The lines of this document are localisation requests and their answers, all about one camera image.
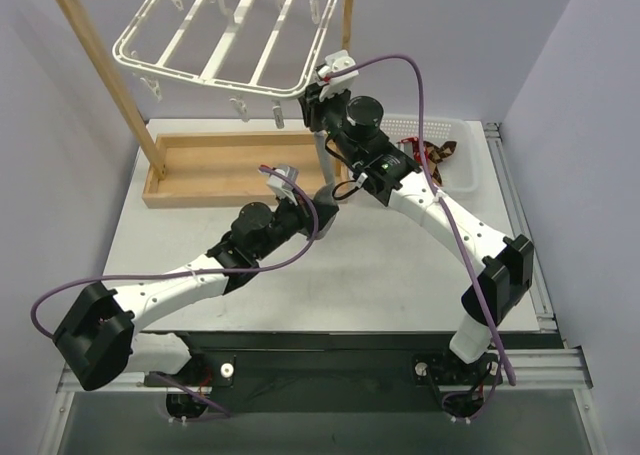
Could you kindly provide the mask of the brown argyle sock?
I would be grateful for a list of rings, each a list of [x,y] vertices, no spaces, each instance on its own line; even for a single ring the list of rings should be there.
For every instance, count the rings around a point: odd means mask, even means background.
[[[442,185],[442,176],[440,174],[440,164],[444,162],[446,159],[451,157],[457,148],[456,141],[447,141],[442,145],[436,145],[432,142],[425,141],[425,156],[427,160],[427,165],[429,168],[429,173],[433,182],[441,186]]]

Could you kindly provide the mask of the white plastic clip hanger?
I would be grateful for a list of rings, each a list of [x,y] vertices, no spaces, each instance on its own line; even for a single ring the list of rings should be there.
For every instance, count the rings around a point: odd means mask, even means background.
[[[263,79],[269,63],[275,59],[277,42],[284,32],[285,24],[292,13],[296,0],[275,0],[276,16],[273,27],[261,46],[255,68],[247,81],[224,78],[221,76],[221,71],[225,63],[231,59],[232,49],[240,39],[242,29],[248,20],[251,10],[254,8],[256,0],[239,0],[233,7],[227,6],[225,0],[194,0],[189,9],[185,11],[183,21],[174,31],[157,60],[149,61],[140,58],[138,52],[132,46],[135,39],[141,35],[142,28],[150,19],[160,1],[144,0],[132,20],[115,41],[112,47],[114,60],[138,74],[141,80],[154,93],[157,100],[162,99],[159,85],[160,78],[229,91],[232,93],[230,97],[231,105],[243,122],[250,120],[248,108],[243,99],[245,94],[268,98],[272,101],[274,121],[278,129],[284,127],[281,103],[285,100],[293,100],[299,97],[303,93],[303,89],[312,80],[320,50],[326,38],[329,22],[338,2],[338,0],[309,0],[311,20],[314,25],[310,48],[304,60],[301,73],[296,79],[296,84],[289,88],[280,88],[265,84]],[[186,39],[186,34],[198,18],[199,12],[207,3],[213,3],[217,6],[220,12],[219,18],[225,21],[226,25],[206,64],[200,71],[180,70],[171,67],[172,58]]]

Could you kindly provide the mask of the red patterned sock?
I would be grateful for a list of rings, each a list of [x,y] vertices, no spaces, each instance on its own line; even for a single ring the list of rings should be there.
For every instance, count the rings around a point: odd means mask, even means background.
[[[419,139],[417,137],[406,137],[399,140],[397,146],[403,151],[415,152],[419,149]]]

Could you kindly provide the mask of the grey striped sock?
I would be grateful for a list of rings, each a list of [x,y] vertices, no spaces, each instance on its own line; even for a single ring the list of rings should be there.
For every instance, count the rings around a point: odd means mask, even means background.
[[[336,186],[334,168],[331,156],[325,149],[325,134],[314,132],[313,140],[316,148],[318,162],[323,174],[325,184],[316,192],[313,201],[321,205],[321,228],[317,236],[321,240],[331,229],[339,211],[337,202],[333,199],[332,190]]]

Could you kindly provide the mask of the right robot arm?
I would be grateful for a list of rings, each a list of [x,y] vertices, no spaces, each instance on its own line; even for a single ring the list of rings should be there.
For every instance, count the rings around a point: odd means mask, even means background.
[[[490,346],[504,348],[498,327],[531,287],[534,245],[524,235],[493,229],[436,186],[430,172],[383,132],[382,105],[352,96],[356,74],[337,61],[317,67],[299,98],[304,123],[325,133],[327,152],[348,168],[357,188],[414,221],[467,269],[465,314],[443,359],[446,376],[464,383]]]

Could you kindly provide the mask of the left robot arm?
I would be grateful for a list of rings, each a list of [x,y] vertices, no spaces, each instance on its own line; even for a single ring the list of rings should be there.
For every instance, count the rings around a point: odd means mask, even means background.
[[[161,280],[108,288],[101,281],[82,289],[53,334],[53,343],[82,388],[112,382],[132,362],[134,338],[155,321],[207,298],[229,294],[262,272],[260,261],[296,235],[321,234],[339,208],[330,185],[310,201],[279,200],[245,205],[220,241]]]

